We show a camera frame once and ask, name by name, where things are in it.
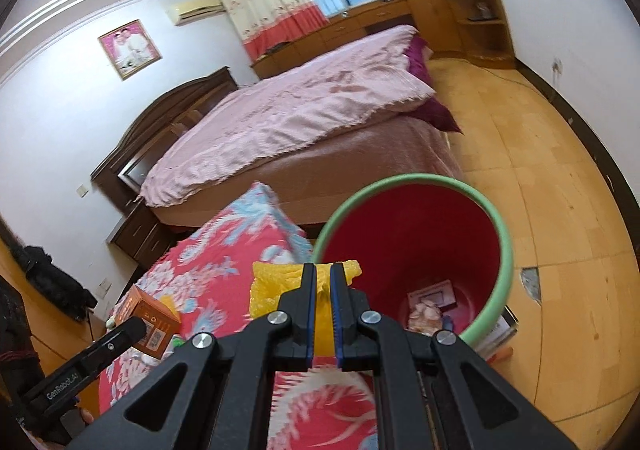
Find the purple fabric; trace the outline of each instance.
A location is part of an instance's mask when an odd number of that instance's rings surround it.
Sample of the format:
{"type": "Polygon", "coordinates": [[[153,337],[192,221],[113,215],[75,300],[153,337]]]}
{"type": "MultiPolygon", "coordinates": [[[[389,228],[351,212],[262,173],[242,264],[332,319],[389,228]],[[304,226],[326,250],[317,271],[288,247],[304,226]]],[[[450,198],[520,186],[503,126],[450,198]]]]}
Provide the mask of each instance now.
{"type": "MultiPolygon", "coordinates": [[[[433,78],[431,78],[429,70],[424,63],[424,57],[422,56],[422,50],[428,47],[429,44],[427,44],[427,41],[416,34],[409,44],[409,47],[404,51],[404,54],[409,58],[409,68],[407,71],[425,82],[425,84],[432,85],[433,78]]],[[[462,132],[451,111],[442,105],[434,96],[426,100],[424,104],[414,111],[401,114],[430,123],[436,129],[446,133],[462,132]]]]}

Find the nightstand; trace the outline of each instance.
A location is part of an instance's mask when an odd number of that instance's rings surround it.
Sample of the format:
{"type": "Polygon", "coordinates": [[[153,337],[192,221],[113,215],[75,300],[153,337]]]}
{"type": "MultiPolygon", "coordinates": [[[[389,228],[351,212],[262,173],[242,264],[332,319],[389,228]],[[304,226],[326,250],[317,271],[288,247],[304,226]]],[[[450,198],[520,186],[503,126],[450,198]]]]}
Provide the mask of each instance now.
{"type": "Polygon", "coordinates": [[[114,228],[108,243],[119,247],[141,267],[148,270],[174,246],[176,239],[143,201],[137,202],[114,228]]]}

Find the picture frame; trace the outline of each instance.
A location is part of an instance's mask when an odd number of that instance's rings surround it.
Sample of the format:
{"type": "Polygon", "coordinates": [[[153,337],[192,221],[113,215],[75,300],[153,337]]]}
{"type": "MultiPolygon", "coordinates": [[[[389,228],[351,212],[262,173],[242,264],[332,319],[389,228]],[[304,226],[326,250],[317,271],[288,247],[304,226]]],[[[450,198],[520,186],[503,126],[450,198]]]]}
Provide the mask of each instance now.
{"type": "Polygon", "coordinates": [[[118,26],[98,37],[98,42],[122,80],[162,58],[140,20],[118,26]]]}

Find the air conditioner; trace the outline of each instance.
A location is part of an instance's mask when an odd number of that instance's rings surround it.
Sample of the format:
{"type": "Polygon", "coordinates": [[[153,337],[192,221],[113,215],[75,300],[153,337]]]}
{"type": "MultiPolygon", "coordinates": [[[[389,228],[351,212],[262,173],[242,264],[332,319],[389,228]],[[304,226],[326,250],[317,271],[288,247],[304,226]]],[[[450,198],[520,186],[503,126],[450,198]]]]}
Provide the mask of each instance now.
{"type": "Polygon", "coordinates": [[[224,12],[225,7],[220,0],[193,0],[179,3],[167,10],[169,18],[176,26],[201,18],[224,12]]]}

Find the floral curtain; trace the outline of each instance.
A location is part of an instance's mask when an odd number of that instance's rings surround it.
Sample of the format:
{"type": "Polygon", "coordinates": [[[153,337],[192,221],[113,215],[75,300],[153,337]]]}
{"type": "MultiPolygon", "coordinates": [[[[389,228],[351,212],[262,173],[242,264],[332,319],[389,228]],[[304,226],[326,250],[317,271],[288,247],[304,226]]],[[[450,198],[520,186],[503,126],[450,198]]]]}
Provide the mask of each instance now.
{"type": "Polygon", "coordinates": [[[313,0],[222,0],[252,60],[328,21],[313,0]]]}

